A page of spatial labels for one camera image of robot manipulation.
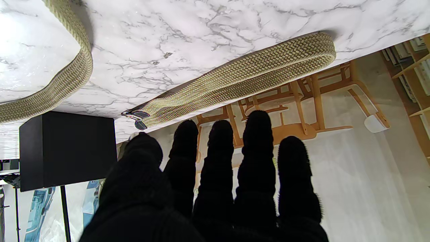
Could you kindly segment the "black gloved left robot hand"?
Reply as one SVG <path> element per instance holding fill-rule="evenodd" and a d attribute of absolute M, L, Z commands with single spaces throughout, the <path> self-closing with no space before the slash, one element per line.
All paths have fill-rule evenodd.
<path fill-rule="evenodd" d="M 198 127 L 183 121 L 160 170 L 158 141 L 131 136 L 103 185 L 81 242 L 327 242 L 303 142 L 284 138 L 273 163 L 267 112 L 253 111 L 243 133 L 243 160 L 232 196 L 233 132 L 215 122 L 194 198 Z"/>

